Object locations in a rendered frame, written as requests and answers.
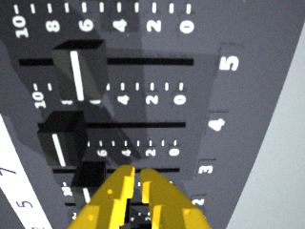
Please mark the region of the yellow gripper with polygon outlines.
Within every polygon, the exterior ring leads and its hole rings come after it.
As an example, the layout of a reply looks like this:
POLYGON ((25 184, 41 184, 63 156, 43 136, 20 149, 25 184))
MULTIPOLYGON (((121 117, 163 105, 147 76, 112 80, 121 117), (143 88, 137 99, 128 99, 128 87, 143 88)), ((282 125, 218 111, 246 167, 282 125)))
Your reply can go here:
MULTIPOLYGON (((123 225, 126 199, 132 197, 133 174, 132 165, 117 168, 67 229, 117 229, 123 225)), ((201 210, 160 173, 142 169, 140 179, 152 229, 211 229, 201 210)))

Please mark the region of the black lighting desk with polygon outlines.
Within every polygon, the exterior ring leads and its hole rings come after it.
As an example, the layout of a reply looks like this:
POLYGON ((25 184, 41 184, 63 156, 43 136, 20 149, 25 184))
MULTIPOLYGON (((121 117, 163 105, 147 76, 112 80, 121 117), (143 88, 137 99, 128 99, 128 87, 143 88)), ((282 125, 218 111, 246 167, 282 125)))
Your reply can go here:
POLYGON ((142 169, 226 229, 304 23, 305 0, 0 0, 0 229, 67 229, 122 165, 118 229, 152 229, 142 169))

